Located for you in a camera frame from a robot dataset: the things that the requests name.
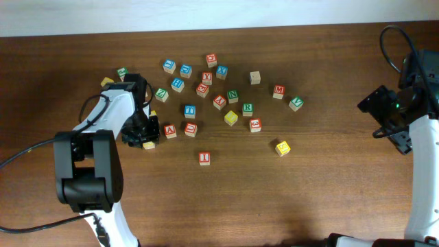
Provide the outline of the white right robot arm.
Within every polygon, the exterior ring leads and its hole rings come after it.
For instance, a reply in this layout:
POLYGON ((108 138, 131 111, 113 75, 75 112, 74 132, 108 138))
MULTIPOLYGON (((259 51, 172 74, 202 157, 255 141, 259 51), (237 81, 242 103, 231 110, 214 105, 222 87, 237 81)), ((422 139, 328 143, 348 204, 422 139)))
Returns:
POLYGON ((330 234, 325 246, 438 245, 438 52, 420 50, 403 62, 399 91, 380 86, 358 103, 401 154, 413 154, 412 208, 403 239, 363 240, 330 234))

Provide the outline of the red I block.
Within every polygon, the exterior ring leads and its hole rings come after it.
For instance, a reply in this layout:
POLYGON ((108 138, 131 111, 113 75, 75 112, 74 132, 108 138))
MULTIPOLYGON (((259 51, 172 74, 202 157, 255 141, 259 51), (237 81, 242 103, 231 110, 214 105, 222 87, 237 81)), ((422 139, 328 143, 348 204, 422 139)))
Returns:
POLYGON ((211 164, 211 153, 210 152, 200 152, 198 154, 198 162, 201 166, 206 166, 211 164))

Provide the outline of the green R block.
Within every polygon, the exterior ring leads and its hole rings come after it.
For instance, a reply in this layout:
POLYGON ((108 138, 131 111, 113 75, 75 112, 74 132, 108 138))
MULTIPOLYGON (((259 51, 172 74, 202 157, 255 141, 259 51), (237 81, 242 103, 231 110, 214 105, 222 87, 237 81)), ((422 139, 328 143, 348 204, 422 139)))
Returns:
POLYGON ((245 103, 242 105, 242 115, 244 117, 251 117, 254 112, 254 106, 251 103, 245 103))

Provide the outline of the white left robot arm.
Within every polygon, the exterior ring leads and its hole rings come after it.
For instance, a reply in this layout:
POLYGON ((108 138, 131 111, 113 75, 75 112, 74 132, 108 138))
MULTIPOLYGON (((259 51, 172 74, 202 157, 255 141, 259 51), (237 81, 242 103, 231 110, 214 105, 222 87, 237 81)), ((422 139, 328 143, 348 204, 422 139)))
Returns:
POLYGON ((123 171, 116 140, 131 148, 158 144, 159 120, 146 100, 150 87, 138 73, 108 83, 87 118, 72 131, 55 135, 57 197, 84 217, 100 246, 140 244, 121 207, 123 171))

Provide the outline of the yellow C block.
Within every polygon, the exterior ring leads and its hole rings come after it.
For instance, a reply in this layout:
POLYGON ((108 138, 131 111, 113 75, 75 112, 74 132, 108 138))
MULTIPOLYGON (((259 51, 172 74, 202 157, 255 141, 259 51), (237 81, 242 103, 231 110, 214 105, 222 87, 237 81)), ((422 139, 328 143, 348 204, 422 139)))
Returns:
POLYGON ((143 148, 145 150, 154 149, 155 147, 156 147, 156 144, 154 142, 152 142, 152 141, 143 143, 143 148))

